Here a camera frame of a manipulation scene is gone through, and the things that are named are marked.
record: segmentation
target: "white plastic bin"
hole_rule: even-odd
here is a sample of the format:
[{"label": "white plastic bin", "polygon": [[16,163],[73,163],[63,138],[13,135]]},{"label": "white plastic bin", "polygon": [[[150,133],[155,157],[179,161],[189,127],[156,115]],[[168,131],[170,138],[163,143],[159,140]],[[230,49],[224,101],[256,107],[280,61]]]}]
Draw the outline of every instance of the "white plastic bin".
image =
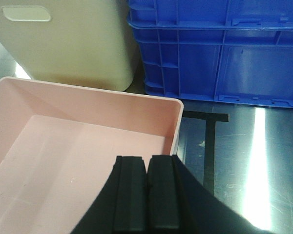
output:
[{"label": "white plastic bin", "polygon": [[138,46],[126,0],[0,0],[0,42],[37,80],[123,91]]}]

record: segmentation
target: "stainless steel table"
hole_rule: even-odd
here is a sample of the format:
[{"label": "stainless steel table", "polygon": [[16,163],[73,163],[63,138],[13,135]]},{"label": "stainless steel table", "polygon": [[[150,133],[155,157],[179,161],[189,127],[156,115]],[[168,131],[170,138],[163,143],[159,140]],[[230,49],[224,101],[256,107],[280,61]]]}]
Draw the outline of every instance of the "stainless steel table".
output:
[{"label": "stainless steel table", "polygon": [[[214,195],[255,226],[293,234],[293,109],[184,101],[216,123]],[[203,183],[205,121],[183,118],[178,156]]]}]

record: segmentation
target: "blue plastic crate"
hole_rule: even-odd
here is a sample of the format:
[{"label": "blue plastic crate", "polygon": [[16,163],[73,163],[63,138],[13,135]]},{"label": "blue plastic crate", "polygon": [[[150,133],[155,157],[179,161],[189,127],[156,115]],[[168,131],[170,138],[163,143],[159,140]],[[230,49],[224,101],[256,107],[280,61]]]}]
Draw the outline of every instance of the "blue plastic crate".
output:
[{"label": "blue plastic crate", "polygon": [[136,27],[293,29],[293,0],[127,0]]},{"label": "blue plastic crate", "polygon": [[133,28],[146,93],[293,108],[293,30]]}]

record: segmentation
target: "pink plastic tray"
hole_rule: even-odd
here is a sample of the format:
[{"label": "pink plastic tray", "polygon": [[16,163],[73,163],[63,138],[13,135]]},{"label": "pink plastic tray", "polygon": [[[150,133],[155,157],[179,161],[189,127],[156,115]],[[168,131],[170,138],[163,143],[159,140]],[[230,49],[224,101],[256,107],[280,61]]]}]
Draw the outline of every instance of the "pink plastic tray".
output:
[{"label": "pink plastic tray", "polygon": [[176,99],[0,81],[0,234],[68,234],[117,155],[172,154]]}]

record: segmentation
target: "bin handle cutout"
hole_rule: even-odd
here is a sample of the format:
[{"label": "bin handle cutout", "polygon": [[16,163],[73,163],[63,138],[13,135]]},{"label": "bin handle cutout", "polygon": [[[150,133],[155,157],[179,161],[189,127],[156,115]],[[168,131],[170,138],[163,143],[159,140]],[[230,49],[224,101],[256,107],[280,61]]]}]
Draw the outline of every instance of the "bin handle cutout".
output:
[{"label": "bin handle cutout", "polygon": [[48,22],[51,15],[42,6],[3,6],[4,16],[10,21]]}]

